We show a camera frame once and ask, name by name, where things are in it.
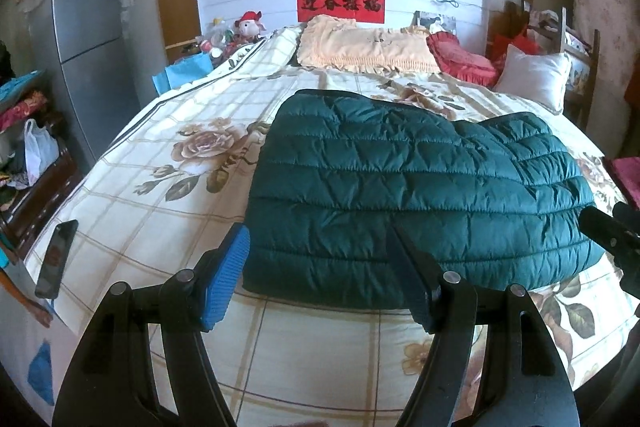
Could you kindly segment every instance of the plaid pattern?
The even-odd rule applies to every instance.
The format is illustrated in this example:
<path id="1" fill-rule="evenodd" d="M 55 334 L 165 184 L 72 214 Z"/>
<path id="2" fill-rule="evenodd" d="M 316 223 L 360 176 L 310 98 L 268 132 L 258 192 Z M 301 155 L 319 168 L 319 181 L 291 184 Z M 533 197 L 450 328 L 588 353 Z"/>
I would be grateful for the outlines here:
<path id="1" fill-rule="evenodd" d="M 126 280 L 132 287 L 162 283 L 179 269 L 193 267 L 204 251 L 219 245 L 233 222 L 242 220 L 259 135 L 249 133 L 255 139 L 242 150 L 245 161 L 228 168 L 220 190 L 209 190 L 210 178 L 192 176 L 190 192 L 178 198 L 169 197 L 174 194 L 171 184 L 191 174 L 180 171 L 186 162 L 178 165 L 172 160 L 176 144 L 184 144 L 193 129 L 211 128 L 212 122 L 221 121 L 227 127 L 220 133 L 226 132 L 228 144 L 234 136 L 230 126 L 269 123 L 280 104 L 299 89 L 350 90 L 418 105 L 451 120 L 480 121 L 530 110 L 569 144 L 589 174 L 598 206 L 607 210 L 621 198 L 597 164 L 602 153 L 562 116 L 443 74 L 385 77 L 287 66 L 298 34 L 295 28 L 281 30 L 229 65 L 226 73 L 216 70 L 211 78 L 182 86 L 150 104 L 61 206 L 26 265 L 36 279 L 55 225 L 78 219 L 56 300 L 56 312 L 73 331 L 82 333 L 114 282 Z M 170 174 L 154 177 L 160 167 Z M 567 318 L 571 303 L 588 307 L 594 317 L 593 335 L 583 338 L 584 333 L 568 330 L 570 357 L 566 345 L 558 342 L 567 369 L 573 372 L 574 387 L 615 356 L 635 323 L 637 302 L 620 290 L 619 275 L 605 256 L 580 274 L 578 296 L 558 295 L 559 323 L 572 320 Z M 540 305 L 543 299 L 555 299 L 556 290 L 558 285 L 538 290 Z M 150 327 L 150 337 L 161 403 L 175 410 L 159 327 Z M 224 320 L 203 338 L 238 425 L 251 427 L 314 421 L 331 427 L 395 425 L 431 342 L 408 311 L 313 308 L 252 295 L 241 283 Z M 485 338 L 486 331 L 478 327 L 459 417 L 470 412 L 477 392 Z"/>

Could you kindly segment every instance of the plush toy with red hat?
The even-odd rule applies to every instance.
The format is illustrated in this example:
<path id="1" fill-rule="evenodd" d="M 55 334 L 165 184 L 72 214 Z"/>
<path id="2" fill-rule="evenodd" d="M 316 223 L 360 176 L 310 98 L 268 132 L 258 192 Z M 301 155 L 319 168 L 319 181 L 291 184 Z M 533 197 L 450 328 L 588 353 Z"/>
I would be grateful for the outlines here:
<path id="1" fill-rule="evenodd" d="M 260 32 L 265 31 L 264 26 L 260 22 L 262 12 L 245 12 L 245 14 L 236 21 L 236 28 L 242 39 L 246 42 L 255 42 L 260 36 Z"/>

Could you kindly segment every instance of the metal screw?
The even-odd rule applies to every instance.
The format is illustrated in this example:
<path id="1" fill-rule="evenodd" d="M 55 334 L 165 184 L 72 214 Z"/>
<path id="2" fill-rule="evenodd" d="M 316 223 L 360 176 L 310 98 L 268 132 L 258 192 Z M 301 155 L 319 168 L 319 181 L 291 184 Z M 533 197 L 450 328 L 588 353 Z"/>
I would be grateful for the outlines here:
<path id="1" fill-rule="evenodd" d="M 180 270 L 176 274 L 175 278 L 180 282 L 189 282 L 191 279 L 193 279 L 193 275 L 193 270 L 185 268 L 184 270 Z"/>
<path id="2" fill-rule="evenodd" d="M 527 291 L 524 286 L 520 284 L 512 284 L 511 293 L 513 293 L 516 297 L 524 297 L 527 294 Z"/>
<path id="3" fill-rule="evenodd" d="M 453 271 L 444 272 L 444 274 L 442 275 L 442 278 L 451 284 L 458 284 L 462 279 L 462 277 L 460 277 L 460 274 L 458 272 L 453 272 Z"/>
<path id="4" fill-rule="evenodd" d="M 122 281 L 113 283 L 111 288 L 109 288 L 109 291 L 111 292 L 111 295 L 122 295 L 127 291 L 127 283 Z"/>

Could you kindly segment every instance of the phone screen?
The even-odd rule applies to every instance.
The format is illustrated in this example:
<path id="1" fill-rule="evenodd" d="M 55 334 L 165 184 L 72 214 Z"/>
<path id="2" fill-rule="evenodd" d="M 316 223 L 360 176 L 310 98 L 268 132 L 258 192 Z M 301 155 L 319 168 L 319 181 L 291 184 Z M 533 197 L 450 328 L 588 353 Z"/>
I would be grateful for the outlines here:
<path id="1" fill-rule="evenodd" d="M 41 299 L 55 299 L 58 297 L 66 258 L 69 255 L 69 249 L 77 229 L 77 219 L 60 223 L 55 227 L 40 268 L 40 275 L 36 284 L 36 297 Z"/>

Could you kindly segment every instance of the gray refrigerator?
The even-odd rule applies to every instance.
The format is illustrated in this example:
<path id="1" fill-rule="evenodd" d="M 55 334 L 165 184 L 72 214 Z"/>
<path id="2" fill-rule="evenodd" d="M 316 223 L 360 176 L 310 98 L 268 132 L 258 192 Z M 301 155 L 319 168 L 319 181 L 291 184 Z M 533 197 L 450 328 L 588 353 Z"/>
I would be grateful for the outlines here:
<path id="1" fill-rule="evenodd" d="M 36 66 L 66 120 L 84 174 L 140 110 L 127 64 L 119 0 L 37 0 L 27 14 Z"/>

